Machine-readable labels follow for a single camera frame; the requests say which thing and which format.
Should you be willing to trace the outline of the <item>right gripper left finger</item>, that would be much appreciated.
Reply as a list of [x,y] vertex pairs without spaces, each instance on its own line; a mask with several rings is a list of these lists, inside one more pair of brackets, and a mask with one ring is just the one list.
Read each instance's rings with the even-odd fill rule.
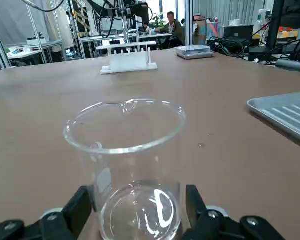
[[21,219],[0,222],[0,240],[77,240],[92,213],[87,186],[81,186],[62,210],[26,225]]

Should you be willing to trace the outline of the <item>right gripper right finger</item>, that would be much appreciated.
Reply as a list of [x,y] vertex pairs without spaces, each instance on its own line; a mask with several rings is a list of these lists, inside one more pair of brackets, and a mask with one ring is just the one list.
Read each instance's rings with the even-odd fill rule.
[[234,221],[223,208],[204,203],[197,187],[185,187],[186,213],[190,223],[182,240],[283,240],[284,237],[264,218],[243,216]]

